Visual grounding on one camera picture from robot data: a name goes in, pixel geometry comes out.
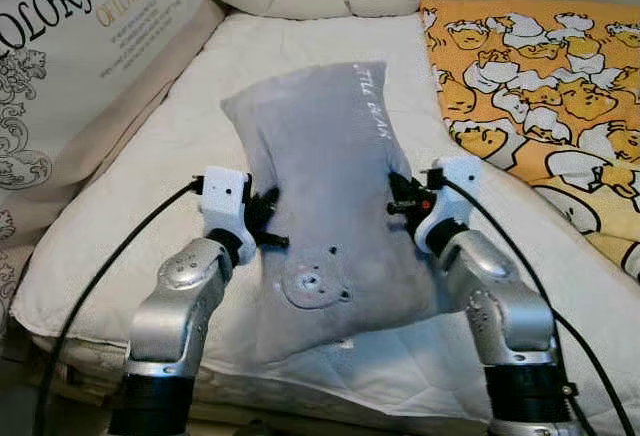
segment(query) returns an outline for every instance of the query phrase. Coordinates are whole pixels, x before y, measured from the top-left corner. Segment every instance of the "gray pillow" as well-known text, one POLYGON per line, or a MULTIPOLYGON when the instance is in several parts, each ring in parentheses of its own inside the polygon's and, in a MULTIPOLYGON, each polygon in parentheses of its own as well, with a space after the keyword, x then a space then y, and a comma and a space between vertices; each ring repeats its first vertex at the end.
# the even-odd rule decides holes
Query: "gray pillow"
POLYGON ((427 260, 386 214, 389 173, 411 169, 384 107, 385 67, 313 67, 222 103, 256 190, 280 190, 266 229, 291 241, 262 250, 261 362, 436 312, 427 260))

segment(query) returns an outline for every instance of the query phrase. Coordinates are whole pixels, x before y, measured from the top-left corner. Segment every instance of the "black cable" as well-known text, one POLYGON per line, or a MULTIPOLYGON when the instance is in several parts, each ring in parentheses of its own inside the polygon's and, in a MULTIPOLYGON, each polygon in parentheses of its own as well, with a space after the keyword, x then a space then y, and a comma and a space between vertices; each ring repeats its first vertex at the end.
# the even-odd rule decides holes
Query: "black cable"
POLYGON ((618 395, 616 393, 616 390, 613 387, 613 383, 609 379, 609 376, 607 375, 604 367, 602 366, 602 364, 598 360, 598 357, 593 352, 593 349, 591 349, 591 346, 589 346, 589 343, 587 343, 587 341, 580 334, 580 332, 576 328, 574 328, 564 318, 564 316, 562 316, 560 313, 558 313, 553 308, 552 308, 552 311, 553 311, 554 318, 556 318, 558 320, 558 322, 560 324, 562 324, 562 326, 564 326, 566 328, 566 330, 569 331, 569 333, 571 333, 571 336, 573 336, 574 339, 578 342, 578 344, 580 345, 582 350, 585 352, 585 354, 589 358, 589 361, 591 361, 591 364, 593 364, 593 367, 595 368, 596 372, 598 373, 598 376, 600 376, 600 380, 602 381, 602 384, 604 385, 604 387, 605 387, 605 389, 607 391, 607 394, 609 394, 610 396, 611 396, 611 394, 615 395, 615 398, 611 398, 611 403, 613 404, 613 406, 614 406, 614 408, 616 410, 616 413, 618 414, 618 417, 620 418, 620 423, 622 424, 622 427, 624 428, 625 434, 626 435, 635 435, 635 430, 633 429, 633 426, 631 426, 631 421, 629 421, 629 418, 628 418, 627 413, 626 413, 626 411, 624 409, 624 406, 622 406, 622 402, 620 401, 620 398, 618 397, 618 395))
POLYGON ((179 199, 182 195, 188 193, 189 191, 196 191, 202 193, 202 177, 198 177, 196 180, 192 181, 182 189, 178 190, 173 196, 167 198, 160 206, 151 212, 146 218, 142 220, 138 226, 136 226, 133 231, 129 233, 129 235, 125 238, 124 241, 120 243, 120 245, 111 253, 111 256, 104 262, 102 267, 98 270, 96 275, 93 277, 89 284, 85 287, 84 291, 80 295, 80 297, 76 300, 73 309, 67 316, 67 319, 60 331, 60 334, 56 338, 56 342, 53 345, 53 350, 49 356, 47 364, 44 368, 44 374, 42 376, 42 380, 40 382, 40 387, 38 388, 38 399, 36 402, 36 409, 34 415, 34 423, 33 423, 33 431, 32 436, 44 436, 45 435, 45 422, 46 422, 46 406, 47 401, 49 399, 49 391, 51 390, 51 383, 53 382, 53 376, 55 374, 56 365, 58 364, 58 360, 60 359, 60 354, 62 353, 62 348, 64 346, 67 335, 69 334, 69 330, 73 325, 73 322, 76 319, 76 316, 80 312, 82 305, 85 303, 87 298, 91 295, 91 292, 98 285, 102 277, 109 270, 111 265, 115 262, 116 259, 122 254, 122 252, 131 244, 131 242, 142 232, 144 228, 146 228, 151 221, 153 221, 162 211, 171 206, 177 199, 179 199))
MULTIPOLYGON (((549 308, 551 309, 554 315, 553 337, 556 340, 556 344, 557 344, 557 348, 556 348, 556 354, 557 354, 557 360, 558 360, 557 365, 558 365, 559 371, 564 377, 565 382, 568 382, 568 378, 567 378, 566 366, 564 361, 564 354, 562 352, 562 345, 560 343, 560 334, 558 332, 558 326, 556 324, 556 320, 560 322, 560 324, 562 324, 562 326, 564 326, 567 329, 567 331, 569 331, 569 333, 576 339, 580 347, 584 350, 585 354, 589 358, 589 361, 591 361, 591 364, 593 365, 596 372, 598 373, 598 376, 602 381, 605 391, 607 392, 607 395, 609 396, 609 399, 613 404, 616 414, 618 415, 618 419, 620 420, 620 423, 622 424, 625 430, 625 435, 635 436, 636 433, 633 427, 631 426, 631 422, 629 421, 629 417, 624 409, 624 406, 622 405, 622 402, 620 401, 620 397, 618 396, 615 388, 613 387, 613 384, 611 383, 611 380, 609 379, 604 368, 602 367, 602 364, 598 360, 597 356, 595 355, 595 353, 593 352, 589 344, 585 341, 582 335, 580 335, 580 332, 577 329, 575 329, 571 325, 571 323, 569 323, 569 321, 566 320, 566 318, 564 318, 560 313, 558 313, 555 309, 553 309, 553 306, 551 305, 551 301, 549 299, 549 295, 547 294, 547 291, 542 285, 542 281, 540 280, 540 278, 538 277, 538 274, 535 272, 535 270, 527 260, 526 256, 522 253, 522 251, 520 251, 520 248, 516 246, 514 241, 507 234, 507 232, 502 228, 500 223, 498 223, 495 220, 495 218, 484 208, 484 206, 482 206, 480 202, 477 199, 475 199, 471 194, 469 194, 467 191, 465 191, 463 188, 458 186, 453 181, 450 181, 446 178, 443 178, 443 184, 445 184, 446 186, 449 186, 451 189, 453 189, 454 191, 459 193, 462 197, 464 197, 466 200, 468 200, 491 223, 491 225, 495 228, 495 230, 500 234, 500 236, 502 236, 505 242, 509 245, 511 250, 516 254, 516 256, 518 257, 522 265, 525 267, 525 269, 529 272, 531 279, 533 280, 536 288, 538 289, 538 292, 540 293, 540 296, 542 297, 542 299, 544 299, 545 303, 547 303, 547 305, 549 306, 549 308)), ((572 394, 568 395, 567 399, 569 401, 569 404, 571 404, 571 407, 574 410, 576 417, 580 421, 580 424, 583 426, 587 434, 589 436, 595 436, 596 433, 593 430, 593 427, 591 427, 591 424, 585 417, 584 412, 580 408, 580 405, 578 404, 578 401, 575 399, 574 395, 572 394)))

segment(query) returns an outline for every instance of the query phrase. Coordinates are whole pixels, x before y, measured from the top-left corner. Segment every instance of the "bed sheet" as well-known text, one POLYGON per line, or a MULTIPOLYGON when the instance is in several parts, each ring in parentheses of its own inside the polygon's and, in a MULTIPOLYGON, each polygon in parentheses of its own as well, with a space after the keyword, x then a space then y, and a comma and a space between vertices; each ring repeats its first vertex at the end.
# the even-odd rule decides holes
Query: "bed sheet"
MULTIPOLYGON (((13 314, 32 333, 55 335, 98 266, 151 208, 207 165, 248 170, 219 103, 264 78, 318 64, 386 61, 386 105, 414 174, 437 157, 464 154, 442 124, 425 58, 417 15, 304 22, 228 17, 109 170, 42 239, 13 314)), ((531 259, 557 309, 590 341, 640 427, 640 288, 523 183, 489 165, 486 171, 479 199, 531 259)), ((472 226, 504 248, 481 219, 472 217, 472 226)), ((156 268, 201 230, 196 198, 183 198, 128 248, 98 286, 72 336, 109 349, 109 358, 100 356, 102 369, 119 369, 128 322, 154 287, 156 268)), ((214 313, 204 371, 303 385, 390 415, 490 417, 482 368, 463 315, 361 334, 259 365, 251 358, 259 291, 256 258, 237 269, 214 313)), ((599 434, 619 434, 594 371, 566 335, 564 342, 569 376, 582 390, 586 413, 599 434)), ((73 345, 67 357, 99 357, 96 345, 91 347, 73 345)))

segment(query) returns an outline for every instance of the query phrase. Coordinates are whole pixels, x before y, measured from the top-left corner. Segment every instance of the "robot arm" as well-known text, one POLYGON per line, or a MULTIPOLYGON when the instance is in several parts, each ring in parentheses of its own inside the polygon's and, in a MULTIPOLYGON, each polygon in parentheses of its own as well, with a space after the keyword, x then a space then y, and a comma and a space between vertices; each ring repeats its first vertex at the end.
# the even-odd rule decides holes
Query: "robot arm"
POLYGON ((250 189, 248 174, 217 167, 205 173, 201 210, 207 236, 162 264, 156 288, 135 313, 109 435, 186 435, 208 322, 233 267, 251 261, 256 239, 288 244, 259 232, 274 210, 277 190, 260 206, 255 198, 250 201, 250 189), (251 231, 245 220, 250 202, 251 231))
MULTIPOLYGON (((482 164, 475 157, 441 159, 428 177, 444 175, 474 194, 482 164)), ((554 362, 551 309, 520 280, 507 256, 469 229, 471 205, 461 195, 442 184, 431 192, 415 180, 392 177, 391 183, 394 197, 408 199, 396 197, 389 212, 406 215, 416 245, 433 253, 443 269, 451 306, 467 315, 485 366, 494 416, 489 434, 579 436, 565 402, 574 388, 554 362)))

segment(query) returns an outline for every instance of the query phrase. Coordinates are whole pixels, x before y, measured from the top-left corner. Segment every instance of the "printed pillowcase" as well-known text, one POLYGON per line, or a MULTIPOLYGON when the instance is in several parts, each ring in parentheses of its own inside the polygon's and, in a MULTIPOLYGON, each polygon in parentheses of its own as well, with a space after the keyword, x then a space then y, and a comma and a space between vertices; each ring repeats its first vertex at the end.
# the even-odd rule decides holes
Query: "printed pillowcase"
POLYGON ((640 8, 423 0, 444 122, 640 278, 640 8))
POLYGON ((0 335, 40 236, 222 17, 210 0, 0 0, 0 335))

